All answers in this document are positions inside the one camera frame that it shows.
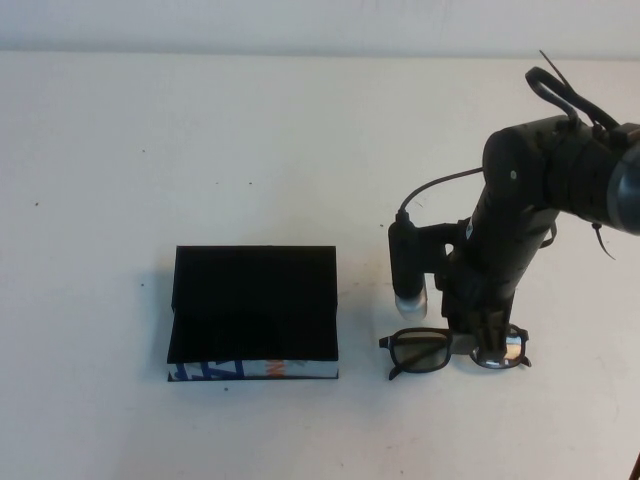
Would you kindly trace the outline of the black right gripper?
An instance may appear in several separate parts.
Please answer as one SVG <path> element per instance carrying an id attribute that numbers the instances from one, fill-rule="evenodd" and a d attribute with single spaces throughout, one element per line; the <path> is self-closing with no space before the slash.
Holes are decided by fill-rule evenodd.
<path id="1" fill-rule="evenodd" d="M 492 361 L 506 353 L 506 330 L 516 289 L 515 271 L 475 268 L 464 257 L 448 257 L 435 275 L 441 313 L 457 333 L 473 333 Z"/>

